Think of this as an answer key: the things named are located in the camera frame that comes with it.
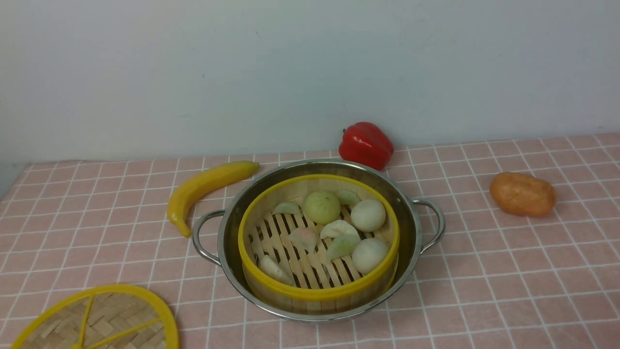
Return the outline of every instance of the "woven bamboo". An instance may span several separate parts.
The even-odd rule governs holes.
[[[84,343],[78,345],[82,323]],[[75,301],[47,318],[23,349],[165,349],[164,324],[144,299],[125,293],[103,293]]]

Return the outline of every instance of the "pink checkered tablecloth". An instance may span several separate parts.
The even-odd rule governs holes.
[[[392,298],[339,324],[297,324],[249,304],[166,222],[172,189],[202,169],[250,159],[264,172],[334,156],[28,167],[0,203],[0,348],[44,309],[107,283],[159,294],[191,349],[620,348],[620,134],[398,150],[387,175],[412,197],[439,204],[447,233]],[[499,171],[550,181],[559,193],[554,213],[528,219],[499,211],[487,190]],[[194,219],[227,207],[246,184],[208,195]],[[420,213],[430,238],[433,216]],[[213,249],[218,224],[203,229]]]

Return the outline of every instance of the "yellow banana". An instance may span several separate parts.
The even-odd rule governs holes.
[[[252,176],[259,168],[253,161],[225,163],[196,174],[174,190],[168,202],[167,216],[184,237],[192,236],[185,221],[190,208],[203,196]]]

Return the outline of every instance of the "stainless steel pot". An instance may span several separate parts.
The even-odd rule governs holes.
[[[346,176],[365,183],[377,190],[390,205],[394,208],[394,212],[401,226],[401,242],[399,245],[399,265],[396,270],[395,282],[383,295],[377,299],[366,303],[360,307],[334,314],[326,315],[306,315],[296,314],[278,309],[266,304],[250,291],[243,273],[241,265],[241,257],[237,247],[237,235],[241,218],[245,213],[249,204],[267,188],[284,181],[302,175],[311,175],[316,173],[332,174]],[[420,217],[414,210],[414,205],[423,205],[435,211],[438,217],[438,229],[433,239],[426,245],[422,245],[422,229],[420,226]],[[217,256],[209,253],[200,244],[200,228],[209,219],[221,217],[222,221],[218,230],[218,253]],[[361,315],[378,304],[385,301],[394,294],[413,273],[416,263],[426,249],[434,245],[443,236],[445,231],[445,218],[441,209],[434,203],[417,198],[410,199],[396,185],[380,172],[350,161],[335,159],[315,159],[303,160],[290,163],[285,166],[275,168],[259,178],[255,179],[243,191],[241,191],[233,200],[230,207],[226,210],[218,210],[209,212],[199,218],[198,222],[192,228],[192,242],[194,248],[204,259],[222,267],[224,274],[230,280],[233,287],[239,291],[248,301],[254,303],[261,309],[270,312],[284,319],[306,322],[321,323],[335,320],[350,319]]]

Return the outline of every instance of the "potato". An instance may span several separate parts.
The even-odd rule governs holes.
[[[530,174],[499,173],[491,181],[489,190],[502,211],[518,216],[542,217],[550,213],[557,202],[553,186]]]

